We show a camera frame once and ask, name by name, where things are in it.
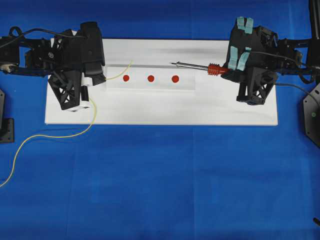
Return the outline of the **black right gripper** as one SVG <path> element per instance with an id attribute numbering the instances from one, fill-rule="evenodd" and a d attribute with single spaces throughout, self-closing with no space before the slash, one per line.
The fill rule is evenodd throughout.
<path id="1" fill-rule="evenodd" d="M 244 71 L 231 70 L 221 77 L 239 84 L 238 102 L 248 105 L 263 105 L 273 88 L 277 74 L 270 70 L 268 50 L 277 46 L 278 34 L 262 26 L 253 28 L 252 50 Z"/>

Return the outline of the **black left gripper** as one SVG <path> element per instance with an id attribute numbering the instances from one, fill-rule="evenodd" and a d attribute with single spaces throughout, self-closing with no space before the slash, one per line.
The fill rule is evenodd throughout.
<path id="1" fill-rule="evenodd" d="M 55 63 L 48 84 L 61 110 L 77 112 L 90 107 L 88 85 L 83 83 L 85 75 L 80 45 L 84 39 L 78 38 L 80 34 L 70 29 L 62 34 L 66 36 L 55 35 L 51 40 L 49 55 L 55 56 Z"/>

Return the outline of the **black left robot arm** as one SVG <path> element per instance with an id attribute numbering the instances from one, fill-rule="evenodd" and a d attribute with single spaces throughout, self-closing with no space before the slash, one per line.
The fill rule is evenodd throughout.
<path id="1" fill-rule="evenodd" d="M 75 112 L 81 103 L 82 72 L 80 57 L 75 65 L 66 54 L 74 54 L 76 44 L 85 36 L 71 30 L 55 32 L 53 40 L 26 38 L 18 26 L 10 28 L 7 36 L 0 38 L 0 70 L 4 74 L 48 77 L 48 83 L 62 110 Z"/>

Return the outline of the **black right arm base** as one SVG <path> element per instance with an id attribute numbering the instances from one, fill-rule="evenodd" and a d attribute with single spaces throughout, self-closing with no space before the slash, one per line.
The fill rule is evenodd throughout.
<path id="1" fill-rule="evenodd" d="M 309 95 L 303 100 L 303 113 L 305 134 L 320 147 L 320 107 Z"/>

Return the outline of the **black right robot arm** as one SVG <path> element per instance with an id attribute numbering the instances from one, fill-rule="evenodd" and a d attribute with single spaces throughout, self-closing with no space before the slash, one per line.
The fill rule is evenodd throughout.
<path id="1" fill-rule="evenodd" d="M 262 26 L 236 24 L 223 65 L 228 70 L 221 77 L 239 84 L 238 102 L 263 105 L 278 75 L 296 75 L 304 83 L 308 83 L 305 75 L 319 75 L 320 68 L 314 63 L 303 63 L 297 49 L 308 44 L 308 40 L 278 39 L 277 33 Z"/>

